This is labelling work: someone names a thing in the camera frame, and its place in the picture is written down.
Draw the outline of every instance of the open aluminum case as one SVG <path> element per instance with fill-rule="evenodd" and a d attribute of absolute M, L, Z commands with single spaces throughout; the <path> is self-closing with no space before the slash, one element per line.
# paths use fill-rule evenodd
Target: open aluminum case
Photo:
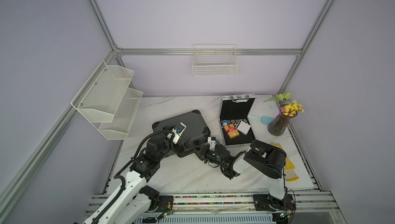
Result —
<path fill-rule="evenodd" d="M 252 140 L 255 139 L 254 133 L 252 129 L 249 130 L 247 135 L 240 133 L 239 136 L 235 138 L 230 138 L 226 133 L 225 129 L 222 126 L 223 120 L 228 120 L 233 123 L 234 121 L 243 120 L 247 121 L 247 115 L 250 112 L 252 104 L 254 103 L 255 95 L 247 94 L 247 95 L 228 95 L 223 96 L 220 105 L 220 113 L 219 113 L 219 122 L 222 131 L 222 139 L 225 143 L 225 147 L 238 147 L 238 146 L 247 146 L 251 143 Z"/>

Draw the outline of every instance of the white mesh shelf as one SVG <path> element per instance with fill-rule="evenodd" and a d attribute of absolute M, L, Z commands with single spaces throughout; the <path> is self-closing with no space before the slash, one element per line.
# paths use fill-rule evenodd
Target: white mesh shelf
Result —
<path fill-rule="evenodd" d="M 103 69 L 87 93 L 82 98 L 78 93 L 72 106 L 107 140 L 126 139 L 143 93 L 129 88 L 132 70 L 103 61 L 97 73 L 100 67 Z"/>
<path fill-rule="evenodd" d="M 193 76 L 235 76 L 236 45 L 194 44 Z"/>
<path fill-rule="evenodd" d="M 113 121 L 101 123 L 98 129 L 107 140 L 126 139 L 128 137 L 142 95 L 141 91 L 131 88 L 126 89 Z"/>

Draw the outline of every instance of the purple vase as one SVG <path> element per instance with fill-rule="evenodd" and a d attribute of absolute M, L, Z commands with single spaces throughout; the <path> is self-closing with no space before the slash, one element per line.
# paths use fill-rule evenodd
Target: purple vase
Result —
<path fill-rule="evenodd" d="M 287 104 L 283 104 L 281 105 L 280 108 L 285 107 Z M 284 131 L 285 128 L 288 125 L 289 119 L 291 119 L 293 117 L 289 117 L 286 116 L 282 113 L 279 113 L 272 122 L 269 123 L 269 125 L 267 126 L 267 130 L 270 132 L 270 134 L 274 135 L 274 136 L 281 136 Z"/>

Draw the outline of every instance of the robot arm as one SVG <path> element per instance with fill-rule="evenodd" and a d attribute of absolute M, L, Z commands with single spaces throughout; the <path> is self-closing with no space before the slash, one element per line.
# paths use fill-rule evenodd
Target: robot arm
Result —
<path fill-rule="evenodd" d="M 167 155 L 170 148 L 178 142 L 186 126 L 183 123 L 173 130 L 164 130 L 147 136 L 139 145 L 135 156 L 114 178 L 122 183 L 104 204 L 88 219 L 85 224 L 129 224 L 146 211 L 154 211 L 158 206 L 159 192 L 147 186 L 147 182 L 160 167 L 160 161 Z M 147 141 L 145 149 L 142 144 Z M 220 165 L 225 177 L 237 177 L 251 165 L 269 177 L 268 211 L 284 209 L 287 190 L 285 188 L 283 170 L 286 153 L 277 147 L 258 140 L 253 140 L 245 156 L 240 152 L 235 157 L 219 143 L 192 147 L 195 154 L 205 163 Z M 120 173 L 132 163 L 126 178 Z"/>
<path fill-rule="evenodd" d="M 232 179 L 240 175 L 251 165 L 268 177 L 269 195 L 264 203 L 268 211 L 288 209 L 286 205 L 287 188 L 284 181 L 284 166 L 287 154 L 280 148 L 270 144 L 253 140 L 245 156 L 240 152 L 235 157 L 219 143 L 215 146 L 209 144 L 193 147 L 197 157 L 204 163 L 211 162 L 220 166 L 222 173 Z"/>

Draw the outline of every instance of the light blue brush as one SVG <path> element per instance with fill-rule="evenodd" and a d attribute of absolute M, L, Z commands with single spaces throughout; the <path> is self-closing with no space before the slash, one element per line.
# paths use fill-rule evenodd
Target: light blue brush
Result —
<path fill-rule="evenodd" d="M 269 124 L 272 120 L 274 120 L 274 118 L 269 117 L 269 116 L 262 116 L 262 118 L 259 118 L 257 116 L 249 114 L 247 117 L 250 119 L 260 120 L 264 124 Z"/>

